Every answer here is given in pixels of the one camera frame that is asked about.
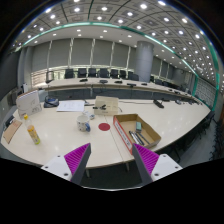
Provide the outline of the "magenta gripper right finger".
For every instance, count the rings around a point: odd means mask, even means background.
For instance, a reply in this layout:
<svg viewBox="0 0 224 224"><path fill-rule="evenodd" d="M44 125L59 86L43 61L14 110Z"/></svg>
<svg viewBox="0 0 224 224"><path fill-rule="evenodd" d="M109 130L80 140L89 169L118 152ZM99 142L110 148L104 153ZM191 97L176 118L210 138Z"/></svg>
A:
<svg viewBox="0 0 224 224"><path fill-rule="evenodd" d="M147 185L152 183L151 173L159 159L159 155L141 145L132 145L132 155L135 158L142 183Z"/></svg>

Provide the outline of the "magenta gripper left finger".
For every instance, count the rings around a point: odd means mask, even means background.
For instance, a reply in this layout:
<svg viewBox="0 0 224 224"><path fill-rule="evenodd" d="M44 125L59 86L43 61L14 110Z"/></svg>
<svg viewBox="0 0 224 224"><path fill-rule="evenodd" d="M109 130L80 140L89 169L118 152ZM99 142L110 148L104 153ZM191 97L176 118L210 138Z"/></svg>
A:
<svg viewBox="0 0 224 224"><path fill-rule="evenodd" d="M72 183L75 183L77 185L81 183L90 154L91 144L87 143L64 156L65 161L72 174Z"/></svg>

